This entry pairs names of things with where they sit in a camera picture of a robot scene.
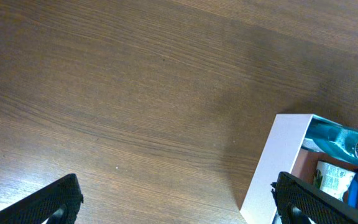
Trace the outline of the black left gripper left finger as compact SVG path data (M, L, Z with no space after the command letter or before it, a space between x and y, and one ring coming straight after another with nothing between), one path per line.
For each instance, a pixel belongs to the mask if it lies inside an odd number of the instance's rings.
M75 174L68 174L0 211L0 223L74 224L83 203Z

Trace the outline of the pink open cardboard box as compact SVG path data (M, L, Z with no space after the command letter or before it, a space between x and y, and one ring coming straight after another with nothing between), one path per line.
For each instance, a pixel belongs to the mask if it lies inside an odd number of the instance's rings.
M313 186L318 161L353 172L358 169L326 153L301 148L314 115L278 114L275 117L240 210L247 223L282 223L271 193L271 183L277 181L280 172L288 172Z

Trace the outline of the teal mouthwash bottle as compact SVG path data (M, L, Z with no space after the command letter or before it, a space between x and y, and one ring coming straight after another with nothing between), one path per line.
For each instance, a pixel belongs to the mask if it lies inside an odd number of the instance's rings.
M358 130L314 115L310 121L302 149L323 152L358 166Z

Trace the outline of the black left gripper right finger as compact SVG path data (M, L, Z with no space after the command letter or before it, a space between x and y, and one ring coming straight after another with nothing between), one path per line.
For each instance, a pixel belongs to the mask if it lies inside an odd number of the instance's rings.
M278 217L284 224L358 224L358 210L288 172L271 183Z

